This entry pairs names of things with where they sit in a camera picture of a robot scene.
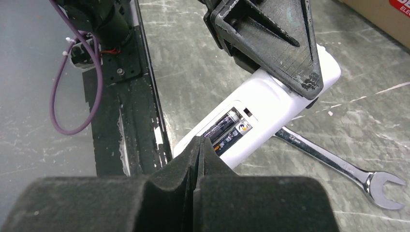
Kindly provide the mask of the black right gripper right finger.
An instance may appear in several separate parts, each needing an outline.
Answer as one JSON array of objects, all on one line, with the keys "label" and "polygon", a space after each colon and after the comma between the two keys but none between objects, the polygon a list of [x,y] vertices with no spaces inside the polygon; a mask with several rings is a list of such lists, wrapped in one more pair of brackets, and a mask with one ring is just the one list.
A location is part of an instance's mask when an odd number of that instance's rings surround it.
[{"label": "black right gripper right finger", "polygon": [[194,137],[195,232],[337,232],[328,194],[307,176],[240,176]]}]

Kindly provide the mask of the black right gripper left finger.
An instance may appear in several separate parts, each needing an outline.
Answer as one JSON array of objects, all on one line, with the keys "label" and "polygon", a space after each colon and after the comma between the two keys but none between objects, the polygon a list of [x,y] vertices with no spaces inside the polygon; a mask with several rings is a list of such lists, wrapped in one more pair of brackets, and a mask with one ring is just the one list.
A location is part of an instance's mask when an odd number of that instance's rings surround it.
[{"label": "black right gripper left finger", "polygon": [[203,140],[151,175],[47,177],[19,196],[3,232],[191,232]]}]

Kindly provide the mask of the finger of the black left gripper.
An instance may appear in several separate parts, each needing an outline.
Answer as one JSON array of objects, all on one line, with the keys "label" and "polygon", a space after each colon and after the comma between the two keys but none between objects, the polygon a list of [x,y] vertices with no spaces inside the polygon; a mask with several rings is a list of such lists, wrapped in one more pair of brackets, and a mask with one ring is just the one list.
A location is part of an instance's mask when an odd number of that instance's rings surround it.
[{"label": "finger of the black left gripper", "polygon": [[204,22],[242,69],[263,69],[302,97],[324,88],[307,0],[206,0]]}]

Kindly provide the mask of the white remote control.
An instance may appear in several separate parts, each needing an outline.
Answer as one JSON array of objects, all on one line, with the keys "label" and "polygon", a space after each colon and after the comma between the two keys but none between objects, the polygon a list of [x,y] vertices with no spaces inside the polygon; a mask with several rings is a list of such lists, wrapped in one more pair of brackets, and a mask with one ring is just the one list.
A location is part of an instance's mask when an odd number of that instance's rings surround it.
[{"label": "white remote control", "polygon": [[175,145],[173,157],[180,155],[195,135],[203,134],[235,108],[252,128],[220,156],[234,168],[313,103],[259,68]]}]

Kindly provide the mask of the black AAA battery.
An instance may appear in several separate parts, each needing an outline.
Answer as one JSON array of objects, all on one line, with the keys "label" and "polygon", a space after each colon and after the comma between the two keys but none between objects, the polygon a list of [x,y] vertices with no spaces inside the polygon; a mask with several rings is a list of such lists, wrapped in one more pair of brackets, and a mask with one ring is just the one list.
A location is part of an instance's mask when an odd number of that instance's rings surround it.
[{"label": "black AAA battery", "polygon": [[240,119],[239,113],[236,110],[230,110],[201,136],[210,139],[211,143],[216,142],[224,133],[233,127]]},{"label": "black AAA battery", "polygon": [[249,122],[241,120],[213,145],[215,153],[221,156],[251,129],[252,125]]}]

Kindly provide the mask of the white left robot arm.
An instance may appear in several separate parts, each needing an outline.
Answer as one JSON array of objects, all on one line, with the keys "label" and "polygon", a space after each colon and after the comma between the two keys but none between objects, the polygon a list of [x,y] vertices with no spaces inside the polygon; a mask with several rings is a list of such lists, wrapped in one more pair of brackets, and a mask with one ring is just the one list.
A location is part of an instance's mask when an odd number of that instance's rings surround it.
[{"label": "white left robot arm", "polygon": [[[110,48],[129,39],[120,0],[56,0],[78,30]],[[204,0],[204,23],[217,46],[249,73],[263,69],[308,100],[324,88],[307,0]]]}]

